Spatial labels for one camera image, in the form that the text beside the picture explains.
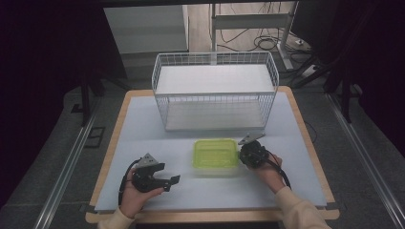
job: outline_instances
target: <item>green plastic container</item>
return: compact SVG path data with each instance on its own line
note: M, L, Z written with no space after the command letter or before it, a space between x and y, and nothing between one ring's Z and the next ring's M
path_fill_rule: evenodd
M199 174L234 175L238 166L238 147L235 140L201 139L194 143L193 167Z

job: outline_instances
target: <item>dark background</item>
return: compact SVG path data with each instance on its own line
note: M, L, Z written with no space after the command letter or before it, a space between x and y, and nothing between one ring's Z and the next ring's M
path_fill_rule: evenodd
M64 94L97 71L125 71L101 7L2 2L0 23L2 206L53 130Z
M346 62L352 83L363 90L360 104L403 155L404 2L379 4ZM304 39L311 34L308 41L315 49L329 48L320 53L328 62L345 44L364 1L318 3L323 5L312 3L312 9L327 12L327 19L311 13L301 20L307 22L301 30ZM2 206L50 135L64 94L79 86L84 76L97 80L102 71L125 77L125 71L100 6L1 2L0 28Z

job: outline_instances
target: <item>cable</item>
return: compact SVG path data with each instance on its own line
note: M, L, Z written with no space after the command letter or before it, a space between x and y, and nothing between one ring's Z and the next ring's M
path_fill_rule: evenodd
M272 7L271 5L273 5L273 2L270 2L270 4L268 5L267 13L270 13L270 9Z
M223 35L223 30L221 30L221 38L223 39L223 41L224 41L225 43L229 43L229 42L235 40L236 38L238 38L240 35L242 35L243 33L245 33L245 32L248 31L248 30L250 30L250 29L245 29L244 31L241 31L238 35L236 35L235 37L233 37L232 39L230 39L230 40L228 40L228 41L225 41L224 35Z
M265 48L265 47L262 46L262 43L264 43L264 42L271 42L271 43L273 44L273 46L271 46L270 48ZM274 48L277 46L277 42L274 41L273 37L271 37L271 36L265 36L265 35L256 37L256 38L253 40L253 44L254 44L256 47L259 47L260 49L262 49L262 50L264 50L264 51L270 51L270 50L274 49Z
M268 150L266 150L266 151L267 151L273 158L275 158L275 155L274 155L274 154L272 154L272 153L271 153L270 151L268 151ZM264 158L264 157L262 157L262 156L256 155L256 153L254 153L254 152L250 152L250 153L251 153L253 156L255 156L256 158L262 159L262 160L264 160L267 164L271 165L271 166L277 171L277 173L279 173L279 174L281 175L281 177L283 178L284 182L286 183L286 186L288 186L289 189L292 190L291 184L289 183L289 179L288 179L288 177L287 177L286 172L284 172L284 170L280 167L280 165L279 165L279 163L277 162L276 159L275 159L275 161L277 162L277 164L274 163L273 161L269 160L268 158Z
M224 45L217 45L217 46L218 46L218 47L223 47L223 48L226 48L226 49L229 49L229 50L232 50L232 51L234 51L234 52L252 52L252 51L254 51L254 50L257 49L257 47L255 47L255 48L253 48L253 49L251 49L251 50L239 51L239 50L234 50L234 49L232 49L232 48L230 48L230 47L227 47L227 46L224 46Z
M235 11L235 10L233 10L233 3L231 3L231 4L230 4L230 8L232 9L233 13L235 13L235 14L236 14L236 11Z
M300 68L298 68L294 73L295 75L293 75L293 77L291 78L291 80L287 83L287 86L292 87L292 83L295 81L295 79L297 79L300 74L296 74L298 72L300 72L301 70L303 70L304 68L307 68L309 66L309 64L312 63L312 58L315 56L315 54L312 54L310 58L308 58L301 66Z
M140 159L135 160L134 162L132 162L132 163L129 165L128 169L126 170L124 177L122 178L121 184L119 185L118 205L120 205L121 202L122 202L122 195L123 195L123 193L124 193L124 189L125 189L125 184L126 184L126 182L127 182L128 173L129 173L129 171L132 169L132 166L134 166L134 165L135 165L136 163L138 163L139 161L140 161Z
M259 8L259 11L257 13L259 13L261 10L263 9L263 11L266 10L266 2L263 3L263 5Z

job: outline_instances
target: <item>white wire basket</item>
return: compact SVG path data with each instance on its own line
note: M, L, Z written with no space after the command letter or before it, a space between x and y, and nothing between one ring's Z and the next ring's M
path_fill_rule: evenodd
M161 53L152 75L166 131L264 129L278 85L270 52Z

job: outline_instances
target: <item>black cable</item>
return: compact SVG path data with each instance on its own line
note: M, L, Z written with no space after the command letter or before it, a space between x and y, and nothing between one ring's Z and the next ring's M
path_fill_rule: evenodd
M305 61L303 62L303 64L302 64L298 69L295 69L295 70L292 70L292 71L286 71L286 72L279 72L279 73L289 73L288 77L290 77L290 76L293 75L293 77L291 78L291 80L288 82L287 86L291 87L292 82L295 80L295 78L297 78L298 76L300 76L300 75L297 75L296 73L302 71L304 68L307 68L307 67L309 66L309 64L312 63L312 58L314 58L315 56L316 56L316 53L315 53L315 52L312 52L312 53L310 54L310 57L309 57L307 60L305 60Z
M258 12L257 13L259 13L260 12L260 10L262 10L263 9L263 11L265 11L266 10L266 2L265 3L263 3L263 5L259 8L259 10L258 10Z
M273 43L273 46L271 46L270 48L264 48L262 47L262 43L264 42L270 42ZM259 48L261 48L264 51L270 51L272 49L274 49L277 46L277 42L274 41L272 36L268 36L268 35L260 35L256 38L254 38L253 40L253 44Z
M271 156L273 156L273 158L275 158L275 155L272 154L270 151L266 150ZM277 160L275 159L275 161L277 162L274 163L273 161L269 160L268 158L264 158L262 156L256 155L256 153L254 152L250 152L253 156L256 156L258 159L262 159L264 160L267 164L271 165L276 171L277 173L279 173L281 175L281 177L283 178L284 182L286 183L286 186L289 187L289 189L291 189L291 184L289 183L289 179L287 177L286 172L284 172L284 170L280 167L280 165L278 164Z
M128 173L129 173L129 171L132 169L132 166L134 166L134 165L135 165L136 163L138 163L140 160L141 160L141 158L138 159L138 160L136 160L136 161L134 161L134 162L132 162L132 163L130 164L130 166L128 167L128 169L126 170L124 177L122 178L121 184L119 185L118 205L120 205L121 202L122 202L122 195L123 195L123 193L124 193L124 189L125 189L125 184L126 184L126 182L127 182Z
M277 46L277 42L278 42L278 41L281 41L280 38L274 37L274 36L272 36L272 35L270 35L270 34L269 34L269 35L260 35L260 36L257 36L257 37L255 38L255 40L256 40L256 39L271 39L271 40L273 40L275 46ZM301 53L308 53L308 54L312 53L311 50L309 50L309 51L304 51L304 50L297 50L297 49L294 49L294 48L291 47L289 44L286 44L286 49L289 50L290 52L301 52Z
M236 11L235 11L235 10L233 10L233 3L231 3L231 4L230 4L230 8L232 9L233 13L235 13L235 14L236 14Z
M306 61L304 61L304 63L296 71L294 71L295 75L288 82L287 86L292 87L292 83L294 82L294 80L300 76L300 74L296 73L302 71L304 68L308 68L313 63L313 59L317 57L318 53L319 51L310 53L310 57Z
M273 2L270 2L270 4L268 5L267 14L269 14L269 13L270 13L270 9L271 9L271 5L272 5L272 3L273 3Z
M297 50L297 49L291 47L288 44L286 44L286 50L288 50L289 52L297 52L297 53L306 53L306 54L311 54L312 53L311 48L308 48L307 50Z
M225 41L224 35L223 35L223 30L221 30L221 38L223 39L223 41L224 41L225 44L226 44L226 43L229 43L229 42L235 40L236 38L238 38L240 35L242 35L243 33L245 33L245 32L248 31L248 30L250 30L250 29L245 29L244 31L241 31L238 35L236 35L235 37L233 37L232 39L230 39L230 40L228 40L228 41Z

